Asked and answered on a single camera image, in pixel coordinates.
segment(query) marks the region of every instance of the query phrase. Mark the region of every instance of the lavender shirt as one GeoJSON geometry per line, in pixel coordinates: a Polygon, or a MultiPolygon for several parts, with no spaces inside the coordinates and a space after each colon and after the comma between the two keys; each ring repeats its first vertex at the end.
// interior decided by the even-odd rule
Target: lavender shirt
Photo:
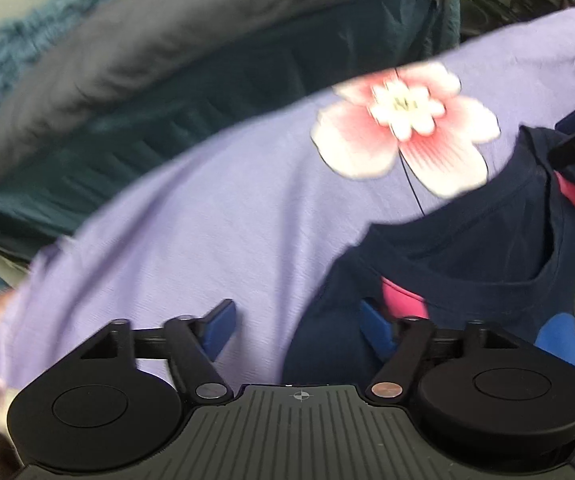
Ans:
{"type": "MultiPolygon", "coordinates": [[[[493,176],[520,123],[553,126],[575,108],[575,9],[472,41],[442,62],[462,94],[499,118],[501,136],[478,145],[493,176]]],[[[22,388],[111,319],[152,328],[222,298],[237,302],[240,322],[219,371],[235,389],[276,382],[334,257],[370,222],[409,221],[419,205],[427,213],[443,203],[413,174],[410,184],[400,163],[373,180],[331,171],[310,134],[319,109],[338,99],[323,91],[224,131],[44,250],[0,324],[2,387],[22,388]]],[[[140,365],[167,378],[163,363],[140,365]]]]}

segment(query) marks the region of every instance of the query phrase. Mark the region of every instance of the white flower center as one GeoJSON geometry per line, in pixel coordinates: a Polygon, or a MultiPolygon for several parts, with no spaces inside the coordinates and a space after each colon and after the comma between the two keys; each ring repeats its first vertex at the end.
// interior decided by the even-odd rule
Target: white flower center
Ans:
{"type": "Polygon", "coordinates": [[[375,86],[374,103],[369,107],[372,117],[388,126],[398,140],[409,140],[412,131],[429,136],[434,132],[434,118],[445,114],[445,107],[429,96],[424,86],[408,88],[403,81],[375,86]]]}

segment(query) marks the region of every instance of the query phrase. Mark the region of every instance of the neckline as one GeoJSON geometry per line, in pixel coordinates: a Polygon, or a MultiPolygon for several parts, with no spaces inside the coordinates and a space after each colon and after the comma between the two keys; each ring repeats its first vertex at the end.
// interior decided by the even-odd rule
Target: neckline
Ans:
{"type": "Polygon", "coordinates": [[[372,224],[360,245],[360,253],[382,277],[420,295],[428,305],[457,312],[459,316],[502,322],[540,303],[554,283],[563,236],[560,192],[551,168],[544,160],[547,149],[541,154],[537,148],[539,144],[543,144],[542,148],[548,145],[547,139],[538,139],[546,134],[521,133],[524,141],[519,139],[506,167],[485,186],[416,221],[397,225],[372,224]],[[537,177],[539,170],[545,170],[549,186],[548,220],[552,250],[533,279],[523,282],[461,280],[429,269],[405,255],[405,247],[432,248],[445,244],[450,234],[510,200],[537,177]]]}

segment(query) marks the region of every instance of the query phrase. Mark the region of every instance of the crosshair symbol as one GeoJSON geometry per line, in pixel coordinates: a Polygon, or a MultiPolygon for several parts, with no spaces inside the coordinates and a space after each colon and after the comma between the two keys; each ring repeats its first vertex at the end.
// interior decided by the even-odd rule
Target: crosshair symbol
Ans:
{"type": "Polygon", "coordinates": [[[303,402],[310,398],[310,394],[301,390],[300,392],[296,392],[292,397],[303,402]]]}

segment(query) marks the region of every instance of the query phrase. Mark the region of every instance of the gray ribbed plate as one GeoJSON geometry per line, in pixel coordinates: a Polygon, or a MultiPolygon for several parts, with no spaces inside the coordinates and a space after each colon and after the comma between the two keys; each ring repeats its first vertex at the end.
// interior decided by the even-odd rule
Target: gray ribbed plate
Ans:
{"type": "MultiPolygon", "coordinates": [[[[80,480],[36,467],[18,480],[80,480]]],[[[397,408],[368,405],[352,386],[248,386],[199,408],[166,449],[98,480],[491,480],[430,447],[397,408]]],[[[565,466],[524,480],[575,480],[565,466]]]]}

